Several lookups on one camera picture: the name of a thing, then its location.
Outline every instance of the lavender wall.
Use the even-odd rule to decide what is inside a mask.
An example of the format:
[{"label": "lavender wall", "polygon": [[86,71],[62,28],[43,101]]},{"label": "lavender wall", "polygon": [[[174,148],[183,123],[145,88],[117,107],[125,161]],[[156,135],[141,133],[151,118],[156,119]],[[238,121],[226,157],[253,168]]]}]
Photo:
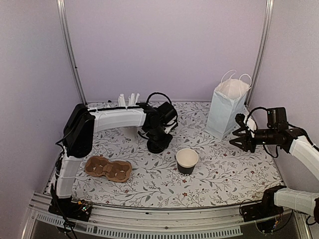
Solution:
[{"label": "lavender wall", "polygon": [[153,91],[211,100],[230,69],[253,71],[266,1],[66,1],[88,101]]},{"label": "lavender wall", "polygon": [[[277,0],[261,74],[250,108],[286,107],[288,121],[319,144],[319,2]],[[266,114],[256,114],[259,126]],[[293,189],[319,192],[319,181],[280,151],[279,170]]]},{"label": "lavender wall", "polygon": [[0,26],[0,238],[16,239],[79,97],[56,1],[2,1]]}]

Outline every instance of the shopping bag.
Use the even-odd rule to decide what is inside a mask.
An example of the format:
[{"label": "shopping bag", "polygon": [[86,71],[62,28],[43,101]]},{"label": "shopping bag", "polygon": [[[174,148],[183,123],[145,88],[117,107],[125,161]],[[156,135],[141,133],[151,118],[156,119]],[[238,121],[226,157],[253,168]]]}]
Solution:
[{"label": "shopping bag", "polygon": [[[228,80],[223,81],[224,77],[232,71],[234,73]],[[235,117],[243,111],[247,92],[252,83],[248,74],[241,75],[239,79],[232,79],[235,74],[235,70],[230,70],[222,77],[220,84],[214,90],[210,105],[205,130],[219,140],[222,140],[234,129]],[[241,80],[243,76],[250,79],[250,84]]]}]

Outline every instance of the cardboard cup holder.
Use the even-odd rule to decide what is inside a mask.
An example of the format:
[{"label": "cardboard cup holder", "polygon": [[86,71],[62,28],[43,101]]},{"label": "cardboard cup holder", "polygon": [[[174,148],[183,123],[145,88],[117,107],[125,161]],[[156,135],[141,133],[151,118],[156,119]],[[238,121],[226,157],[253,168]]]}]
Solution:
[{"label": "cardboard cup holder", "polygon": [[132,165],[126,161],[109,161],[102,156],[92,156],[85,164],[84,171],[93,177],[106,176],[114,182],[126,182],[132,172]]}]

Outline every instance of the patterned mat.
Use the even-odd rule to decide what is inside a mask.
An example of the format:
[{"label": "patterned mat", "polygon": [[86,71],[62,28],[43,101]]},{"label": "patterned mat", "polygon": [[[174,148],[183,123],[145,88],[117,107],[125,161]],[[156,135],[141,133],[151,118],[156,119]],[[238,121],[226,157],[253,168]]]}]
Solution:
[{"label": "patterned mat", "polygon": [[[265,189],[282,183],[272,157],[262,147],[255,153],[243,152],[229,143],[232,135],[218,142],[204,131],[210,103],[180,102],[174,106],[179,125],[172,132],[169,148],[161,154],[149,153],[147,141],[135,137],[134,128],[96,133],[93,150],[78,168],[73,197],[131,207],[198,208],[260,200]],[[175,155],[185,147],[196,150],[200,158],[190,176],[179,174],[176,166]],[[86,175],[84,166],[92,155],[131,162],[130,179],[115,183]]]}]

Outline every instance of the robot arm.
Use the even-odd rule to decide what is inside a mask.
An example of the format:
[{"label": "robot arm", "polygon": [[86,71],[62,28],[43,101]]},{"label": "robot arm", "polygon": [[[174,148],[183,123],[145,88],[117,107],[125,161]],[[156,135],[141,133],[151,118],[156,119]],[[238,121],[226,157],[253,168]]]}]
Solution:
[{"label": "robot arm", "polygon": [[[168,147],[172,140],[169,131],[177,127],[177,112],[170,100],[155,108],[148,104],[149,98],[133,107],[88,109],[84,104],[75,107],[63,130],[64,137],[57,142],[63,144],[60,145],[63,150],[56,163],[56,183],[51,186],[49,212],[60,215],[63,211],[66,217],[79,219],[78,206],[71,202],[72,186],[77,168],[92,150],[94,133],[110,128],[141,126],[145,134],[140,135],[148,140],[150,152],[161,153]],[[89,211],[84,213],[80,219],[87,221]]]},{"label": "robot arm", "polygon": [[[233,132],[238,138],[230,143],[243,151],[255,152],[256,145],[273,144],[302,162],[319,180],[319,149],[311,142],[307,132],[288,124],[285,108],[265,109],[268,115],[267,129],[257,129],[252,119],[243,114],[236,116],[240,128]],[[319,222],[319,194],[296,191],[285,186],[267,189],[261,203],[241,208],[245,221],[274,216],[288,207],[310,216]]]}]

